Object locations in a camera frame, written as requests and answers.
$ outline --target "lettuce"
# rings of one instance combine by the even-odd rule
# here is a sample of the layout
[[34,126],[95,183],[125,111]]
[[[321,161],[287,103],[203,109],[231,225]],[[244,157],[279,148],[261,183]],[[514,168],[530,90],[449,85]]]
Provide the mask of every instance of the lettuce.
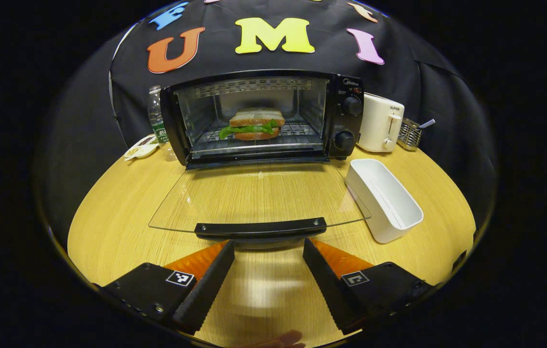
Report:
[[218,136],[220,136],[220,139],[226,139],[229,135],[233,134],[234,132],[273,134],[274,128],[277,126],[278,126],[278,123],[276,123],[275,119],[272,119],[271,121],[269,121],[269,123],[265,123],[265,125],[249,125],[249,126],[243,126],[243,127],[231,127],[230,125],[228,125],[220,130],[220,132],[218,133]]

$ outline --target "black knob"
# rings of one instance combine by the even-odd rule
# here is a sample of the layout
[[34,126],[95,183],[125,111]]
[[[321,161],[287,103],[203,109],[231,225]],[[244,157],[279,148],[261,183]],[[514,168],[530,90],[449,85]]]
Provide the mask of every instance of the black knob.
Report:
[[355,137],[348,130],[343,130],[336,134],[333,145],[342,150],[346,156],[349,156],[355,148]]
[[342,112],[353,116],[359,115],[364,110],[358,97],[348,97],[342,102]]

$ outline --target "hand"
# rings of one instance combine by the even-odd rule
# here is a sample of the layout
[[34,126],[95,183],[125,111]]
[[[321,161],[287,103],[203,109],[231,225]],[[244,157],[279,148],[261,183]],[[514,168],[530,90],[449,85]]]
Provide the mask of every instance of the hand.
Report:
[[272,339],[233,348],[304,348],[306,344],[297,343],[300,339],[302,339],[300,331],[290,330]]

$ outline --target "sandwich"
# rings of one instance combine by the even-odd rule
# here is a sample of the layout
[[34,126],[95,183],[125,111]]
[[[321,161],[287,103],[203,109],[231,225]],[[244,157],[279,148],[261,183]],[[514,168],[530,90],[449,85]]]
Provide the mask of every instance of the sandwich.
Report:
[[239,140],[264,140],[280,135],[280,127],[285,123],[280,110],[275,108],[240,109],[222,128],[218,135],[226,139],[234,133]]

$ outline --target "letter m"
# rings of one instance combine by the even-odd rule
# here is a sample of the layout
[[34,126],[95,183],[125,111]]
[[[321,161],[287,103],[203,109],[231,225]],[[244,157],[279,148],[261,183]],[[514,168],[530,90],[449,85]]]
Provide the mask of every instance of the letter m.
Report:
[[262,18],[243,18],[235,22],[241,27],[241,44],[235,49],[236,53],[260,52],[262,46],[256,43],[260,39],[270,51],[278,48],[282,38],[286,43],[282,49],[287,52],[313,53],[314,47],[308,41],[306,27],[310,24],[301,18],[284,18],[275,29]]

